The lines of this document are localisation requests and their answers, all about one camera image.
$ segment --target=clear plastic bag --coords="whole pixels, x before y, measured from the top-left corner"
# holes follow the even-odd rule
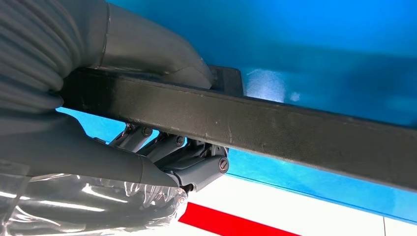
[[[20,185],[10,188],[3,177],[0,210],[8,213],[0,235],[123,235],[169,225],[187,205],[187,194],[175,187],[56,174],[29,181],[7,175],[9,183]]]

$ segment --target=rectangular steel beam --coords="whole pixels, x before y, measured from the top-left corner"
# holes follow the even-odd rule
[[[61,95],[70,109],[417,190],[414,129],[91,70]]]

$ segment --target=blue wall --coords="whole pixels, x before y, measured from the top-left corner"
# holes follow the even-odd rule
[[[417,126],[417,1],[110,2],[184,36],[208,64],[238,68],[248,96]],[[76,116],[106,140],[123,127]],[[415,193],[238,150],[230,161],[232,175],[417,222]]]

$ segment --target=red stripe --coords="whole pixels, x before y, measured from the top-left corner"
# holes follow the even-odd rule
[[[222,236],[296,236],[287,231],[193,203],[188,203],[187,210],[179,221]]]

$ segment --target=bolt head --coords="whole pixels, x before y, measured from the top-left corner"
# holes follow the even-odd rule
[[[177,137],[177,146],[180,147],[180,146],[184,145],[184,141],[185,141],[185,138],[183,136],[178,136]]]
[[[219,170],[221,173],[226,173],[229,170],[229,161],[227,158],[224,157],[219,161]]]
[[[143,128],[142,129],[142,134],[145,137],[149,137],[150,135],[152,135],[152,129],[149,128]]]

